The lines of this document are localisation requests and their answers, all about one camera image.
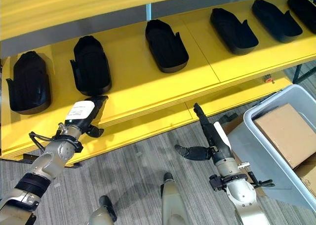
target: black rubber grip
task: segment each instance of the black rubber grip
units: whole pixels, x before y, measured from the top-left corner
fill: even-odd
[[[163,181],[169,180],[169,179],[173,179],[173,176],[170,172],[165,173],[165,175],[163,176]]]
[[[36,174],[27,173],[19,181],[15,188],[35,194],[41,198],[49,185],[50,180]]]

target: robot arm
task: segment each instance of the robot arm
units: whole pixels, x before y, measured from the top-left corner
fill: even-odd
[[[184,157],[190,160],[209,160],[213,159],[220,176],[212,175],[210,184],[212,188],[224,190],[228,198],[234,204],[239,218],[243,225],[269,225],[269,221],[262,212],[256,197],[256,191],[252,184],[247,182],[247,175],[241,172],[241,168],[249,166],[249,163],[237,165],[235,157],[226,134],[220,124],[211,124],[201,107],[195,103],[194,111],[199,117],[204,135],[209,144],[205,147],[184,148],[176,145],[175,149]]]
[[[62,173],[75,152],[82,151],[83,147],[78,141],[80,135],[102,135],[104,130],[92,126],[91,122],[107,99],[107,96],[91,97],[74,104],[67,114],[65,123],[60,123],[56,135],[49,138],[51,142],[44,153],[34,161],[11,193],[1,200],[1,225],[32,225],[35,222],[36,217],[32,212],[38,207],[48,186]],[[30,137],[36,145],[40,145],[34,139],[33,132],[30,133]]]

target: metal frame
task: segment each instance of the metal frame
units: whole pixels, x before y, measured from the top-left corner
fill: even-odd
[[[296,71],[295,71],[294,78],[293,78],[294,84],[298,84],[298,83],[302,82],[303,80],[307,79],[309,76],[316,73],[316,66],[315,66],[311,70],[307,71],[307,73],[305,73],[301,77],[299,77],[299,74],[301,72],[301,67],[302,67],[302,64],[299,64],[296,66]]]
[[[15,160],[10,160],[10,159],[0,158],[0,161],[9,161],[9,162],[18,162],[18,163],[32,164],[38,157],[39,156],[24,153],[22,160],[15,161]],[[71,166],[71,167],[66,166],[65,168],[78,168],[78,167],[81,167],[81,163],[80,162],[76,162],[76,163],[74,163],[73,166]]]

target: yellow shelving unit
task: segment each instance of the yellow shelving unit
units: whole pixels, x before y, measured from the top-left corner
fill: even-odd
[[[286,0],[268,1],[286,10]],[[252,3],[221,5],[240,20],[247,18],[259,39],[259,46],[244,56],[230,54],[214,33],[209,23],[213,7],[162,17],[174,32],[180,32],[190,57],[187,66],[173,74],[158,70],[145,39],[146,22],[93,34],[108,57],[113,81],[109,100],[94,121],[106,133],[98,139],[82,136],[84,150],[69,165],[197,120],[192,112],[194,102],[212,115],[291,84],[277,71],[316,59],[316,36],[294,17],[303,34],[287,44],[274,41],[251,14]],[[21,154],[36,149],[28,133],[54,135],[57,123],[64,120],[74,102],[86,98],[76,90],[69,62],[77,41],[35,49],[46,61],[50,77],[52,104],[45,111],[34,115],[12,112],[7,84],[2,82],[1,158],[20,160]],[[3,79],[13,77],[19,56],[4,61]],[[273,74],[275,84],[264,83],[262,76],[273,72],[277,72]]]

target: gray wall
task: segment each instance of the gray wall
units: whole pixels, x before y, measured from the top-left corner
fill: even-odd
[[[152,4],[152,18],[239,0],[167,0]],[[34,31],[1,42],[1,57],[70,38],[100,32],[146,20],[144,5],[101,14]]]

